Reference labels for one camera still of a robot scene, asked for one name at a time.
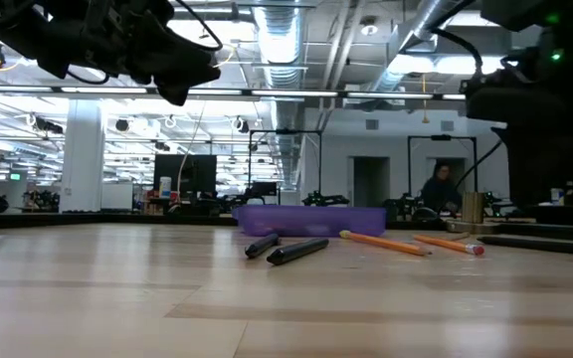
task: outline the doorway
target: doorway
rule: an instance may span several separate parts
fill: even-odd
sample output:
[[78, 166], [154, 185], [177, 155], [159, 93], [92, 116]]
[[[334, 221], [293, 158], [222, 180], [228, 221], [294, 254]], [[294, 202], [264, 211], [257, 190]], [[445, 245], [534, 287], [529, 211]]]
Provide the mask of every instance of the doorway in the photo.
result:
[[352, 157], [352, 198], [354, 207], [381, 207], [390, 198], [390, 159]]
[[[450, 166], [450, 180], [453, 184], [457, 184], [459, 180], [466, 174], [466, 159], [465, 158], [429, 158], [428, 166], [426, 167], [426, 177], [432, 178], [433, 171], [435, 170], [435, 164], [437, 162], [445, 163]], [[457, 188], [457, 191], [464, 195], [468, 189], [468, 181], [462, 183], [462, 185]]]

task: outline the purple plastic bin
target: purple plastic bin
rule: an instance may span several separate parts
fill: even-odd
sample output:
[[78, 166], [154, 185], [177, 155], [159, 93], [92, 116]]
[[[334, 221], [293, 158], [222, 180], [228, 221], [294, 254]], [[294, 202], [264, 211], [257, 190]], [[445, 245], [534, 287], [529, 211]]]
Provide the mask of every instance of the purple plastic bin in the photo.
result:
[[378, 237], [386, 231], [383, 208], [246, 205], [234, 218], [245, 234], [257, 237], [338, 237], [342, 230]]

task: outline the person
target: person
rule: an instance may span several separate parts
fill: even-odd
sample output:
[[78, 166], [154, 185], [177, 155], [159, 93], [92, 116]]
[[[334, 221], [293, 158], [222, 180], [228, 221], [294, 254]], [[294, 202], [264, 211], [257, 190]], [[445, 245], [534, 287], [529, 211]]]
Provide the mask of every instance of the person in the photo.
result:
[[462, 196], [457, 192], [455, 184], [450, 179], [450, 165], [437, 162], [433, 177], [428, 179], [422, 189], [424, 206], [435, 211], [440, 209], [455, 213], [462, 205]]

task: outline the green light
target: green light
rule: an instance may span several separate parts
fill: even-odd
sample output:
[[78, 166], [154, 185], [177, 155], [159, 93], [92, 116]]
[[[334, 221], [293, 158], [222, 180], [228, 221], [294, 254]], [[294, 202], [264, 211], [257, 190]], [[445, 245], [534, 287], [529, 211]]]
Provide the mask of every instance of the green light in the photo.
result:
[[561, 22], [561, 17], [557, 13], [551, 13], [547, 15], [547, 17], [545, 18], [545, 22], [547, 22], [550, 25], [556, 25], [559, 22]]
[[563, 59], [563, 50], [554, 50], [551, 57], [553, 62], [559, 62]]

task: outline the light wood surface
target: light wood surface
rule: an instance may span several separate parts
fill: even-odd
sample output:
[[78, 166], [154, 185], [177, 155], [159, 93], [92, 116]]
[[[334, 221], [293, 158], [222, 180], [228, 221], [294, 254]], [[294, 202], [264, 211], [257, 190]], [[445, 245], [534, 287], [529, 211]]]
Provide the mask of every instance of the light wood surface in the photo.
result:
[[573, 256], [422, 258], [336, 239], [272, 267], [272, 250], [246, 260], [252, 241], [213, 227], [0, 231], [0, 357], [573, 358]]

